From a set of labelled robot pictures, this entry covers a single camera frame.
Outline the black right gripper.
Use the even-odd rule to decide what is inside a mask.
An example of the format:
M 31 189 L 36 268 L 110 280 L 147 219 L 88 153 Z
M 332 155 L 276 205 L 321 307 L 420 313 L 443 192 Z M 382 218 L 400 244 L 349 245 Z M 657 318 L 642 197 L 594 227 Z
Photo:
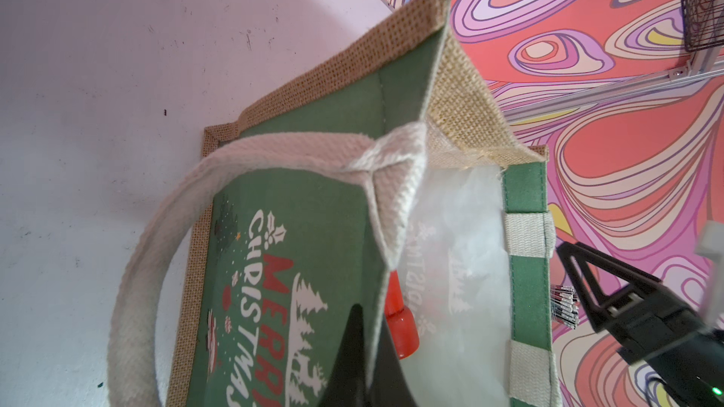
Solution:
M 635 266 L 580 242 L 563 242 L 556 252 L 593 330 L 609 331 L 624 361 L 647 363 L 684 406 L 723 404 L 722 329 Z M 626 286 L 606 294 L 591 268 Z

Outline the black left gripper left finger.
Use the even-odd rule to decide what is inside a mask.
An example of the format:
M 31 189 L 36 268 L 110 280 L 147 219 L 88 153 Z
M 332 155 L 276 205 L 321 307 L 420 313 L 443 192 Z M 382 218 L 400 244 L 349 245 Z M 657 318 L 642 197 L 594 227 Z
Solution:
M 350 310 L 333 372 L 319 406 L 364 406 L 366 390 L 363 308 L 355 304 Z

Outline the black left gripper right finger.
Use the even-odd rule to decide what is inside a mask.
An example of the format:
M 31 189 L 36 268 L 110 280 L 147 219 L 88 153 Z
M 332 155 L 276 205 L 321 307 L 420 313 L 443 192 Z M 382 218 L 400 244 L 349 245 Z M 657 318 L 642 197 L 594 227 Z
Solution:
M 373 381 L 367 392 L 367 405 L 372 407 L 418 406 L 406 383 L 390 328 L 385 321 L 379 335 Z

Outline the red flashlight bottom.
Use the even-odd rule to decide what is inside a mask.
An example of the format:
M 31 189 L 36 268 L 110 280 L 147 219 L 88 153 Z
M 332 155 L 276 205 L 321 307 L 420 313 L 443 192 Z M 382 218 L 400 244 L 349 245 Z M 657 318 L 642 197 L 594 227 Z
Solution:
M 397 271 L 390 273 L 385 301 L 385 317 L 397 356 L 403 360 L 415 353 L 420 338 L 413 312 L 406 306 Z

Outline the burlap tote bag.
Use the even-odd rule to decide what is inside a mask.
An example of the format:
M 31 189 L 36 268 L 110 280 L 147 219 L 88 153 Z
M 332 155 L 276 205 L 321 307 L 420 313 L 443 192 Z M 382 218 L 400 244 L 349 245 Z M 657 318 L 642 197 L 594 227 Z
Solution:
M 512 133 L 412 0 L 204 132 L 133 252 L 107 351 L 113 406 L 319 406 L 353 305 L 366 397 L 397 271 L 418 406 L 558 406 L 544 146 Z

